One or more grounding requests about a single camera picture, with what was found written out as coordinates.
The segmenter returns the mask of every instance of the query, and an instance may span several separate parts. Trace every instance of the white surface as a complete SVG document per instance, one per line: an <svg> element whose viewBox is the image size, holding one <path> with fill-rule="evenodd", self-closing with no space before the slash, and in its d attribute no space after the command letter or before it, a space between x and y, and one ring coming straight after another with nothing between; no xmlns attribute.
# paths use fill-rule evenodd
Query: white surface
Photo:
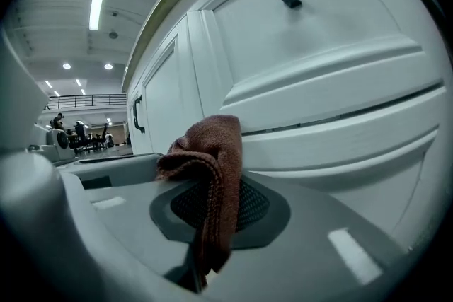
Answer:
<svg viewBox="0 0 453 302"><path fill-rule="evenodd" d="M91 202L91 204L93 205L94 209L96 209L96 210L104 210L104 209L117 207L118 205L121 205L125 202L126 202L126 199L123 199L122 197L113 197L111 199L101 200L99 202Z"/></svg>
<svg viewBox="0 0 453 302"><path fill-rule="evenodd" d="M382 269L348 233L347 229L331 231L328 238L360 284L368 284L382 274Z"/></svg>
<svg viewBox="0 0 453 302"><path fill-rule="evenodd" d="M167 153L202 118L184 18L158 48L144 75L144 105L154 152Z"/></svg>
<svg viewBox="0 0 453 302"><path fill-rule="evenodd" d="M445 190L452 179L453 112L452 66L439 30L421 0L382 0L392 12L401 32L418 42L432 67L442 75L447 88L443 107L437 110L440 128L436 140L425 155L419 183L411 202L392 234L400 243L411 243L425 230L433 215L438 214Z"/></svg>
<svg viewBox="0 0 453 302"><path fill-rule="evenodd" d="M31 132L30 145L47 145L47 131L49 127L40 126L38 124L33 125Z"/></svg>
<svg viewBox="0 0 453 302"><path fill-rule="evenodd" d="M0 33L0 151L23 150L30 146L33 125L47 97L33 82L3 28Z"/></svg>

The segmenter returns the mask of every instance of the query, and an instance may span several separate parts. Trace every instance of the wall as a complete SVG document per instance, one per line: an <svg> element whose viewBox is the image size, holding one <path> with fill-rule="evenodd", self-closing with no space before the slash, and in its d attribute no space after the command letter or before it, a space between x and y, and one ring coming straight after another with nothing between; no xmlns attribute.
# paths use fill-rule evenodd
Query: wall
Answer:
<svg viewBox="0 0 453 302"><path fill-rule="evenodd" d="M93 80L89 79L86 84L87 95L115 95L121 93L121 81L119 79Z"/></svg>
<svg viewBox="0 0 453 302"><path fill-rule="evenodd" d="M103 128L90 127L86 133L87 134L100 134L102 135ZM123 141L126 141L125 128L120 126L109 126L107 129L108 133L111 133L113 136L113 141L116 144L121 144Z"/></svg>

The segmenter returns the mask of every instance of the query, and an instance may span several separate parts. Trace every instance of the balcony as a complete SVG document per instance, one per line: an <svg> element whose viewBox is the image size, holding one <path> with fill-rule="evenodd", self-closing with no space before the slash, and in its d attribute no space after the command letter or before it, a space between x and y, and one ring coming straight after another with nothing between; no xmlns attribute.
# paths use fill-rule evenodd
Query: balcony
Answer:
<svg viewBox="0 0 453 302"><path fill-rule="evenodd" d="M63 95L50 97L46 110L66 110L74 108L98 109L98 108L125 108L126 95Z"/></svg>

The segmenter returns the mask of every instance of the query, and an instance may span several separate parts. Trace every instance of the ceiling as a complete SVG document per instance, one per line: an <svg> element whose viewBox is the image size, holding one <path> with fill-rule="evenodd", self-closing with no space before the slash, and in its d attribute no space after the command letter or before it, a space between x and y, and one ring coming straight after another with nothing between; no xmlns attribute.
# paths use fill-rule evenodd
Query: ceiling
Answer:
<svg viewBox="0 0 453 302"><path fill-rule="evenodd" d="M15 0L4 27L35 80L58 84L47 93L77 94L75 79L85 80L86 94L120 93L125 64L155 2L103 0L99 29L91 31L91 0ZM71 69L63 69L64 63ZM113 65L110 71L107 63Z"/></svg>

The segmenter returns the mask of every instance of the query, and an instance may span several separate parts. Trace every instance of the white machine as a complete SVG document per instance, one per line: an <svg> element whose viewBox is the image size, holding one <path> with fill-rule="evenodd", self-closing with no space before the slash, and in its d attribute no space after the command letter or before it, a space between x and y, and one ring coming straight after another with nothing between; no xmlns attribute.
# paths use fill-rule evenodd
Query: white machine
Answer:
<svg viewBox="0 0 453 302"><path fill-rule="evenodd" d="M29 152L41 153L50 162L61 165L75 159L74 150L69 148L66 133L60 129L45 129L35 124Z"/></svg>

